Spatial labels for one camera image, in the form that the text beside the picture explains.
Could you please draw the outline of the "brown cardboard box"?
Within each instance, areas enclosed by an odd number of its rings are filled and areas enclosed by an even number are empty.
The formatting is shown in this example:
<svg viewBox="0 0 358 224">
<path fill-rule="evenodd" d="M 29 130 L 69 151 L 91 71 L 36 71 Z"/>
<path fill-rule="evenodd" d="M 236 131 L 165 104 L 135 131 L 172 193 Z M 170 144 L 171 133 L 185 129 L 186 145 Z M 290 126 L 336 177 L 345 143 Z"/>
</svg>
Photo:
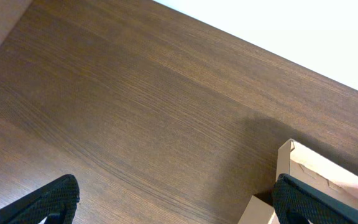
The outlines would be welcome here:
<svg viewBox="0 0 358 224">
<path fill-rule="evenodd" d="M 358 176 L 293 139 L 278 149 L 276 175 L 280 174 L 358 210 Z"/>
</svg>

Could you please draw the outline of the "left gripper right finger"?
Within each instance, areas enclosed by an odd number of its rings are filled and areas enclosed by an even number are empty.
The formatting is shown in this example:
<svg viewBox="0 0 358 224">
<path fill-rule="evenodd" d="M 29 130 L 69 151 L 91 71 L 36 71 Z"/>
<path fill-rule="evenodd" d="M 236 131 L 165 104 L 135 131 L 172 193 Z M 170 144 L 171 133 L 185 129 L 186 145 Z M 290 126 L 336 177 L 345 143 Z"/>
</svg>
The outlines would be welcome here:
<svg viewBox="0 0 358 224">
<path fill-rule="evenodd" d="M 358 210 L 288 174 L 278 176 L 272 200 L 283 224 L 358 224 Z"/>
</svg>

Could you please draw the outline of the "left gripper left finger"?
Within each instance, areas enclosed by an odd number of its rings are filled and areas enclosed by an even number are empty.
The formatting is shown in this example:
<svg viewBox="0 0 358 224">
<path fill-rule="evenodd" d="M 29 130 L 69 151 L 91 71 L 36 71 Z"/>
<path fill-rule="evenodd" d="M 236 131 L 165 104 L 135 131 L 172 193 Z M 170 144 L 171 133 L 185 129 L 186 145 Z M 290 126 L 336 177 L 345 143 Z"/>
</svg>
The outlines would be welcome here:
<svg viewBox="0 0 358 224">
<path fill-rule="evenodd" d="M 0 224 L 71 224 L 80 189 L 74 175 L 66 174 L 0 209 Z"/>
</svg>

